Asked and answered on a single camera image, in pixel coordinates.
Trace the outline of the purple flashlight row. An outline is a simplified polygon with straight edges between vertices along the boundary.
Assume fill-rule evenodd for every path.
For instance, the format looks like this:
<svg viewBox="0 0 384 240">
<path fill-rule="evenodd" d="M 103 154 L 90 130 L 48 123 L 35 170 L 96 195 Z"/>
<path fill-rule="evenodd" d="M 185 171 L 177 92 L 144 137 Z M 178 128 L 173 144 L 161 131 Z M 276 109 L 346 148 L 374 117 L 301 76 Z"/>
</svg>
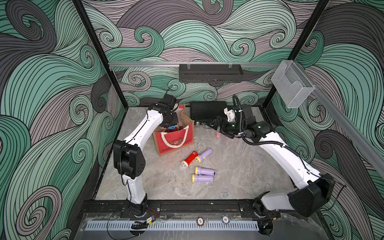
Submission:
<svg viewBox="0 0 384 240">
<path fill-rule="evenodd" d="M 214 176 L 209 175 L 192 175 L 192 183 L 212 183 L 214 181 Z"/>
<path fill-rule="evenodd" d="M 196 167 L 195 175 L 216 176 L 216 171 L 214 169 Z"/>
</svg>

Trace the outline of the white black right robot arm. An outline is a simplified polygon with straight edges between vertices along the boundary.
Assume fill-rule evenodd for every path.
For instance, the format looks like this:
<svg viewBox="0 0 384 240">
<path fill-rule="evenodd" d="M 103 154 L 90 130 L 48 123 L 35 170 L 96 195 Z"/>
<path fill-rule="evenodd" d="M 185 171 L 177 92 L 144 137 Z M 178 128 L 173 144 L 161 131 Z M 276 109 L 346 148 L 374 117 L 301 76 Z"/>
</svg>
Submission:
<svg viewBox="0 0 384 240">
<path fill-rule="evenodd" d="M 295 211 L 309 217 L 331 199 L 336 181 L 330 174 L 322 174 L 306 163 L 289 147 L 271 124 L 258 122 L 248 105 L 242 105 L 233 95 L 233 107 L 224 116 L 216 116 L 207 126 L 228 138 L 240 138 L 247 145 L 261 147 L 289 175 L 296 187 L 292 192 L 273 194 L 264 192 L 255 198 L 256 214 Z"/>
</svg>

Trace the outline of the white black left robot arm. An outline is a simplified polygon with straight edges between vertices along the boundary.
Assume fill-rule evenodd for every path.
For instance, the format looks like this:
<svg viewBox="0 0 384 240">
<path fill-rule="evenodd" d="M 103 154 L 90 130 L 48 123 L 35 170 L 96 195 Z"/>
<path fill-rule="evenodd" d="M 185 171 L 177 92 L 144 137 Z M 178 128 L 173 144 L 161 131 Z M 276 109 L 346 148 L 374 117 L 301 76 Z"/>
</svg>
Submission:
<svg viewBox="0 0 384 240">
<path fill-rule="evenodd" d="M 174 96 L 165 94 L 159 102 L 148 107 L 144 118 L 128 137 L 113 144 L 114 168 L 128 191 L 128 207 L 136 215 L 145 213 L 148 200 L 142 181 L 146 166 L 143 148 L 157 127 L 168 128 L 178 124 L 176 103 Z"/>
</svg>

